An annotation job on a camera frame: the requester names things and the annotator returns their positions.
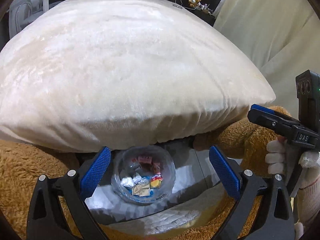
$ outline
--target teddy bear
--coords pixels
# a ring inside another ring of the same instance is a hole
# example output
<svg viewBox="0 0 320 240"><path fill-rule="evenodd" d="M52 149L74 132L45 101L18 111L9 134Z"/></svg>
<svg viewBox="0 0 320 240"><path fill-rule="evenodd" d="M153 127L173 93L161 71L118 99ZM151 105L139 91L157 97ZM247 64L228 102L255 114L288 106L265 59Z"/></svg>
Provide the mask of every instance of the teddy bear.
<svg viewBox="0 0 320 240"><path fill-rule="evenodd" d="M191 8L200 7L201 6L201 0L189 0L189 6Z"/></svg>
<svg viewBox="0 0 320 240"><path fill-rule="evenodd" d="M288 112L282 107L271 107L283 114ZM258 176L268 177L268 165L265 156L268 153L266 145L276 139L276 134L267 128L250 123L247 118L233 124L221 127L215 131L195 136L193 147L196 150L209 149L218 145L229 158L243 159L241 167L250 169ZM53 150L39 148L33 145L7 142L0 140L0 209L13 229L22 239L26 239L26 226L29 203L41 174L49 177L61 177L69 169L77 169L79 163L74 153L57 153ZM240 234L249 233L259 209L261 197L257 197L252 211ZM63 199L62 210L72 233L80 233ZM209 240L222 225L234 200L227 196L222 198L218 206L212 210L209 222L199 228L191 228L170 238L170 240ZM143 236L128 235L108 226L100 225L111 240L141 240Z"/></svg>

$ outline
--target textured blue pad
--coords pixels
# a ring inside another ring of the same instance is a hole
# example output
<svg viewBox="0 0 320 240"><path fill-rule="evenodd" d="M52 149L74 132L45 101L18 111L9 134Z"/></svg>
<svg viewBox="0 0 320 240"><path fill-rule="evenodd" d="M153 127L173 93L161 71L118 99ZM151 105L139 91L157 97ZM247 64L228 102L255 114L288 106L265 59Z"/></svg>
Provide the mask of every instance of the textured blue pad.
<svg viewBox="0 0 320 240"><path fill-rule="evenodd" d="M263 107L263 106L259 106L259 105L256 105L256 104L253 104L251 106L251 109L257 109L257 110L263 111L263 112L268 113L268 114L275 114L274 110L266 108L266 107Z"/></svg>
<svg viewBox="0 0 320 240"><path fill-rule="evenodd" d="M80 198L84 201L86 198L91 197L99 184L103 174L106 172L111 161L111 152L109 148L104 147L88 169L87 173L80 181Z"/></svg>
<svg viewBox="0 0 320 240"><path fill-rule="evenodd" d="M240 199L240 181L215 146L210 147L209 160L228 195L236 200Z"/></svg>

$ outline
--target white glove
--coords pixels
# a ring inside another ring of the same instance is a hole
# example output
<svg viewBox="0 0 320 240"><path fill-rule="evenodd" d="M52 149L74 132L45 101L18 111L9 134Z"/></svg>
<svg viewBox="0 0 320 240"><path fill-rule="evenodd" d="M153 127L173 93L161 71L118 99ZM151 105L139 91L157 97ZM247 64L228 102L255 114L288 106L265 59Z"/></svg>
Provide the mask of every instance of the white glove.
<svg viewBox="0 0 320 240"><path fill-rule="evenodd" d="M269 174L288 174L293 170L293 163L290 161L298 154L296 147L286 144L284 137L278 136L277 140L267 144L265 161L269 164ZM320 210L320 153L316 151L304 152L299 160L303 168L308 168L307 173L298 191L298 215L307 230ZM297 223L296 239L299 239L303 232Z"/></svg>

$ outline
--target camera lens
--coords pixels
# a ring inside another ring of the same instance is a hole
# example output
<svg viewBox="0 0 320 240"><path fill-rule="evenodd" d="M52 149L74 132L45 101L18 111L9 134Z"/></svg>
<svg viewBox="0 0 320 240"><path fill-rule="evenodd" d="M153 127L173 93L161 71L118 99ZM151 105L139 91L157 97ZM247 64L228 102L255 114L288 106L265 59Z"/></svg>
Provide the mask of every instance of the camera lens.
<svg viewBox="0 0 320 240"><path fill-rule="evenodd" d="M304 82L302 82L302 84L301 84L301 92L302 92L302 94L304 94L305 90L306 90L305 84L304 84Z"/></svg>
<svg viewBox="0 0 320 240"><path fill-rule="evenodd" d="M310 83L307 81L307 91L310 92Z"/></svg>

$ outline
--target metal pin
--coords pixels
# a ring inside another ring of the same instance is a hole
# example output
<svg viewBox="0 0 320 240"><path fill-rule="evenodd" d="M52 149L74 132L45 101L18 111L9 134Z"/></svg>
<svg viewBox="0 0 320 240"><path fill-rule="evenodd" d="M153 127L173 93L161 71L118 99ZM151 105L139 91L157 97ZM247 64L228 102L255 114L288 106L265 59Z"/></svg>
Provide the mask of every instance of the metal pin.
<svg viewBox="0 0 320 240"><path fill-rule="evenodd" d="M247 176L249 176L249 177L251 177L252 174L253 174L253 172L250 171L250 170L245 170L245 171L244 171L244 174L247 175Z"/></svg>
<svg viewBox="0 0 320 240"><path fill-rule="evenodd" d="M70 170L70 171L68 171L67 174L68 174L69 177L73 177L76 174L76 171L75 170Z"/></svg>
<svg viewBox="0 0 320 240"><path fill-rule="evenodd" d="M275 178L276 178L276 180L279 180L279 181L281 181L281 179L282 179L282 177L281 177L280 174L276 174L276 175L275 175Z"/></svg>
<svg viewBox="0 0 320 240"><path fill-rule="evenodd" d="M44 174L40 175L39 176L39 181L44 181L44 180L45 180L45 175Z"/></svg>

